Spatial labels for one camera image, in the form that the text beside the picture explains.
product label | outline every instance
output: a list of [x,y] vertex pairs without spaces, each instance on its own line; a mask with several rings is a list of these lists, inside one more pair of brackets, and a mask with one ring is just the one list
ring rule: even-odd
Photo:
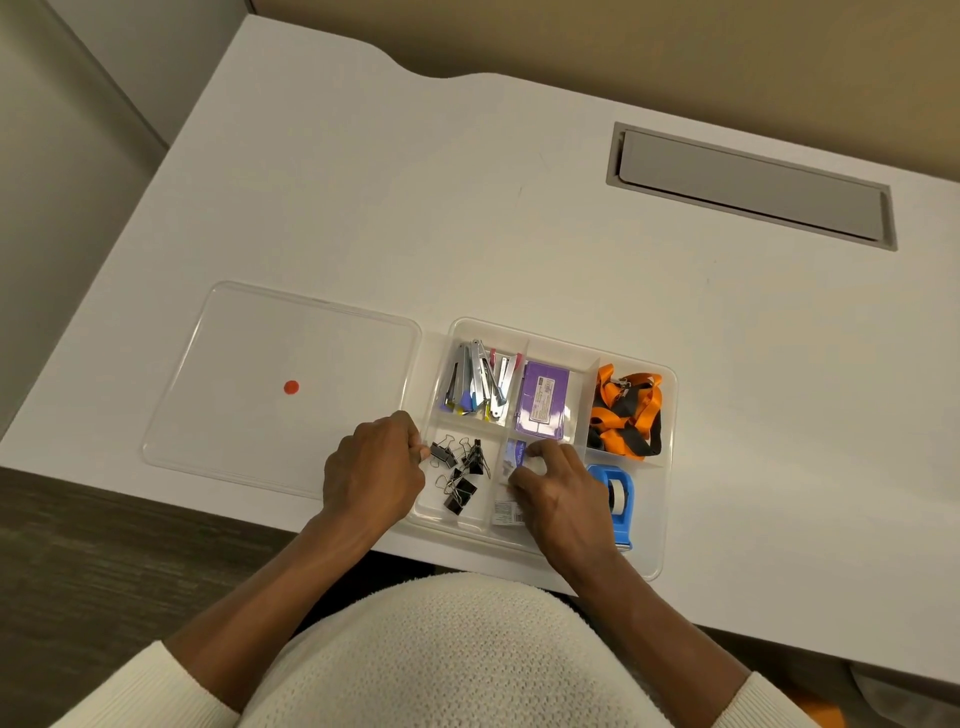
[[530,407],[530,419],[543,425],[550,424],[550,405],[553,404],[553,390],[557,382],[548,376],[537,377],[537,390],[534,403]]
[[493,525],[523,525],[523,511],[515,500],[497,500],[493,504]]
[[504,482],[510,475],[523,465],[523,454],[527,450],[527,444],[522,440],[508,440],[507,450],[503,453],[503,472],[501,477]]

tape roll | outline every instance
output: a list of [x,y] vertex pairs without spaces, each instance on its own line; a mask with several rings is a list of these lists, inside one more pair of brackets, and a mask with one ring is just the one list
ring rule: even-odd
[[627,491],[623,483],[611,478],[610,481],[610,512],[615,516],[622,516],[627,507]]

purple box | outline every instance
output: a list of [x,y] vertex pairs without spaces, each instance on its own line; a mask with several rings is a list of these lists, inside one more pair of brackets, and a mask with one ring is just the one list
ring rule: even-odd
[[516,429],[528,435],[564,438],[564,403],[570,371],[528,361],[520,384]]

desk surface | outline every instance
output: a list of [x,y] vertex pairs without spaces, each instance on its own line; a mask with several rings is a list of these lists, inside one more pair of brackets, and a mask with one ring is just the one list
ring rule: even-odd
[[[889,184],[900,250],[609,187],[617,121]],[[958,237],[955,183],[494,75],[426,79],[250,17],[0,465],[298,529],[315,501],[141,459],[211,286],[394,313],[427,337],[474,316],[677,373],[653,583],[689,619],[960,682]],[[445,265],[477,250],[503,264],[464,295]],[[378,547],[558,583],[417,531]]]

wall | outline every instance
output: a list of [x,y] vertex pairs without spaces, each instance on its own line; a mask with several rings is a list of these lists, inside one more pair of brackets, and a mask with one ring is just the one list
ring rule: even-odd
[[164,147],[39,0],[0,3],[0,434]]
[[49,0],[172,144],[247,16],[244,0]]
[[957,0],[253,0],[430,76],[493,71],[960,181]]

